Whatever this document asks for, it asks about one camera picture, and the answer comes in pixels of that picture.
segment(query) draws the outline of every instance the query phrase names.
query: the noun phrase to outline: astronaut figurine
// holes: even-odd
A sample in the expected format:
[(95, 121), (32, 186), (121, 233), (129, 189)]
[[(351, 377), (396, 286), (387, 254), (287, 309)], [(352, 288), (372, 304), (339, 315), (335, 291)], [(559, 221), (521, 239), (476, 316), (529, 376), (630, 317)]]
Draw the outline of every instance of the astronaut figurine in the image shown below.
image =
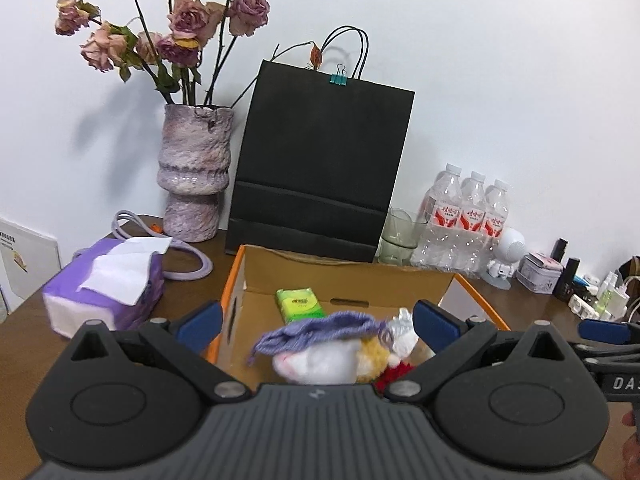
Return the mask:
[(498, 244), (494, 248), (495, 258), (487, 264), (486, 270), (481, 275), (482, 279), (496, 288), (509, 290), (511, 283), (508, 278), (513, 276), (525, 254), (527, 254), (527, 248), (524, 245), (524, 236), (515, 229), (507, 227), (502, 231)]

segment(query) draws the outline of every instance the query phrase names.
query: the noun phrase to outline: black paper bag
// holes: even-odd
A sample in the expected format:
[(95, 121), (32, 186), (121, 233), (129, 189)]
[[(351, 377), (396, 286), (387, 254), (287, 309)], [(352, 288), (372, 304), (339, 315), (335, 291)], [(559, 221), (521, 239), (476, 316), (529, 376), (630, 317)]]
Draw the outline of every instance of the black paper bag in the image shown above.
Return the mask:
[(226, 234), (241, 244), (370, 262), (414, 92), (263, 61)]

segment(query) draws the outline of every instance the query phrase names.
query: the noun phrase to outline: triangular hole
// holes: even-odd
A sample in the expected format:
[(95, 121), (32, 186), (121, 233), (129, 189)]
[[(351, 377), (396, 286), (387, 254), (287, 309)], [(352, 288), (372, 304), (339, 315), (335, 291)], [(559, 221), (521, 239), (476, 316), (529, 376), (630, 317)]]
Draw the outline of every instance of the triangular hole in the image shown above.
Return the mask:
[(71, 360), (84, 361), (85, 359), (107, 357), (107, 355), (107, 349), (100, 340), (100, 336), (95, 332), (89, 332), (84, 335), (82, 341), (78, 344), (78, 348), (76, 348)]
[(564, 361), (564, 355), (549, 332), (538, 334), (536, 341), (529, 351), (530, 357), (538, 359), (550, 359), (552, 361)]

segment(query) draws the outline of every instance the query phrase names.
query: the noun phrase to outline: green tissue packet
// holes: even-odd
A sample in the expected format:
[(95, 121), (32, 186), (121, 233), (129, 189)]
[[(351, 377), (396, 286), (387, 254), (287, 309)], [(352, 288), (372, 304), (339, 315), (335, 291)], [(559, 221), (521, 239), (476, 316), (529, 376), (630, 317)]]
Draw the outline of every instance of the green tissue packet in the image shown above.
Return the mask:
[(276, 299), (285, 323), (309, 317), (326, 317), (318, 298), (310, 288), (276, 291)]

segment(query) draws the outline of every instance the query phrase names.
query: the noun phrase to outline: red yarn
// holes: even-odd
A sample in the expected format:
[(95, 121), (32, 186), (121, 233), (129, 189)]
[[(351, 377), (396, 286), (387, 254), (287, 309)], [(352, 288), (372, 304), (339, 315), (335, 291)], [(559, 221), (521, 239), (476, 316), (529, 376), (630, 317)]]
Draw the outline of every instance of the red yarn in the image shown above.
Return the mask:
[(386, 367), (382, 375), (373, 381), (373, 387), (379, 394), (384, 393), (388, 384), (397, 381), (400, 377), (413, 370), (415, 367), (401, 362), (396, 368)]

